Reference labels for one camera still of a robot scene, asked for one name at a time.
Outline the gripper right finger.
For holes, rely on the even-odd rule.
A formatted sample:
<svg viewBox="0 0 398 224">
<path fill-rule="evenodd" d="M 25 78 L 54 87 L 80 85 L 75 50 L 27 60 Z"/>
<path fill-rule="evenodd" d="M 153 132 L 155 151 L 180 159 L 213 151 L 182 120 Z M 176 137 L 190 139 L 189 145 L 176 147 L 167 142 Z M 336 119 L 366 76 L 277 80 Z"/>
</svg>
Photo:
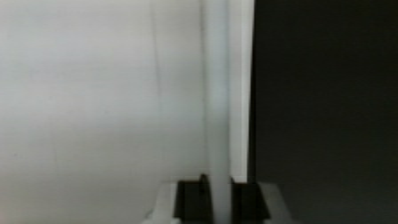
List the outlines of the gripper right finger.
<svg viewBox="0 0 398 224">
<path fill-rule="evenodd" d="M 292 224 L 292 214 L 274 183 L 231 184 L 233 224 Z"/>
</svg>

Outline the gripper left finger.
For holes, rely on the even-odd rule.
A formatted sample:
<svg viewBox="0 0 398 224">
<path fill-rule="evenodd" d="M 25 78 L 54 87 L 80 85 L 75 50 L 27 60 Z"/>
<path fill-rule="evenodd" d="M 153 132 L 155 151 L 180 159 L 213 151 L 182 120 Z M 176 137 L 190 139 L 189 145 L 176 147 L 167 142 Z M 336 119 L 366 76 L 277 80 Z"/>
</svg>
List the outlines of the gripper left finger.
<svg viewBox="0 0 398 224">
<path fill-rule="evenodd" d="M 208 176 L 164 183 L 148 224 L 213 224 Z"/>
</svg>

